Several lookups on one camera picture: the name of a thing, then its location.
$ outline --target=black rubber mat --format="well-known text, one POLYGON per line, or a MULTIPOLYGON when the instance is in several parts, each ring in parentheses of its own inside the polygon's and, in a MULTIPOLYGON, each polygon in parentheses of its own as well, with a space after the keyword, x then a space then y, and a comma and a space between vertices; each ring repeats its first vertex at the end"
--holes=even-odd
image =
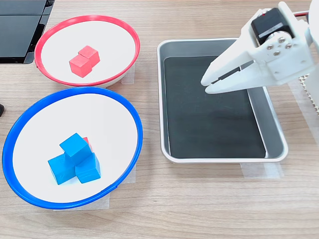
POLYGON ((200 84, 214 59, 172 57, 164 61, 171 155, 264 158, 265 148, 247 90, 209 95, 200 84))

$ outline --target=metal tray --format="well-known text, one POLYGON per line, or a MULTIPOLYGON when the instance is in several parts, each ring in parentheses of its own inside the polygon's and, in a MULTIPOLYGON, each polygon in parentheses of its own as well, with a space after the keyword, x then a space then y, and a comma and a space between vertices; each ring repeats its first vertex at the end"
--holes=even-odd
POLYGON ((219 56, 236 39, 168 40, 158 46, 160 145, 163 155, 170 161, 174 163, 278 162, 287 156, 288 145, 265 87, 247 90, 249 102, 266 152, 265 157, 177 158, 171 155, 166 105, 165 59, 170 57, 219 56))

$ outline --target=red rim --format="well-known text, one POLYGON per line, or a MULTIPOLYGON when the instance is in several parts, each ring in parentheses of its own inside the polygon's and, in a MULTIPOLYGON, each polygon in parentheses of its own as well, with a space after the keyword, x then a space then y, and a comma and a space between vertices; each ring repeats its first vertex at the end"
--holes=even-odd
POLYGON ((54 27, 52 27, 51 29, 49 29, 38 41, 36 47, 35 47, 35 54, 34 54, 34 61, 35 61, 35 65, 37 66, 37 68, 49 79, 61 83, 61 84, 65 84, 65 85, 69 85, 69 86, 96 86, 96 85, 101 85, 101 84, 105 84, 108 83, 118 77, 120 77, 121 75, 123 75, 125 72, 127 72, 131 66, 133 66, 133 64, 135 63, 137 57, 139 56, 140 53, 140 39, 139 36, 137 35, 137 33, 135 32, 135 30, 128 25, 126 22, 119 20, 117 18, 111 17, 111 16, 102 16, 102 15, 87 15, 87 16, 77 16, 74 18, 70 18, 68 20, 65 20, 57 25, 55 25, 54 27), (57 33, 58 31, 77 24, 77 23, 81 23, 81 22, 85 22, 85 21, 106 21, 106 22, 110 22, 113 23, 117 26, 120 26, 121 28, 125 29, 133 38, 134 43, 135 43, 135 54, 134 54, 134 58, 132 60, 132 62, 127 66, 127 68, 125 68, 122 72, 118 73, 117 75, 105 79, 103 81, 98 81, 98 82, 91 82, 91 83, 70 83, 70 82, 65 82, 65 81, 61 81, 56 79, 55 77, 51 76, 47 70, 45 69, 43 63, 42 63, 42 59, 41 59, 41 53, 42 53, 42 49, 44 44, 46 43, 46 41, 55 33, 57 33))

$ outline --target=wooden table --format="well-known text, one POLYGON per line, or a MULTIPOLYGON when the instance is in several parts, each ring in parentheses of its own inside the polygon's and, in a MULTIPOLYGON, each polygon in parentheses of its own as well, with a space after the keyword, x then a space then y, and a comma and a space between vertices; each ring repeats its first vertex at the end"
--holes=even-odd
MULTIPOLYGON (((293 11, 309 1, 287 1, 293 11)), ((110 194, 110 208, 56 212, 29 205, 0 172, 2 239, 318 239, 319 150, 287 85, 270 88, 290 153, 281 179, 247 179, 239 164, 178 165, 160 151, 156 47, 173 38, 237 37, 272 0, 56 1, 47 29, 70 17, 105 14, 129 23, 141 53, 134 85, 110 87, 138 110, 144 145, 136 183, 110 194)), ((17 118, 64 89, 30 65, 0 65, 0 147, 17 118)))

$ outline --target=stacked cubes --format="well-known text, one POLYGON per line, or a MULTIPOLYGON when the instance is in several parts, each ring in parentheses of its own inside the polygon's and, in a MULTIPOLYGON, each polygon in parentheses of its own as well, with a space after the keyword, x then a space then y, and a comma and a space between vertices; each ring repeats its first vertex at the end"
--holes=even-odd
POLYGON ((85 77, 92 71, 92 67, 100 62, 97 50, 90 46, 85 46, 78 52, 78 55, 69 61, 71 71, 79 77, 85 77))
POLYGON ((60 144, 64 154, 48 161, 58 185, 77 176, 81 183, 101 178, 100 163, 87 138, 75 133, 60 144))

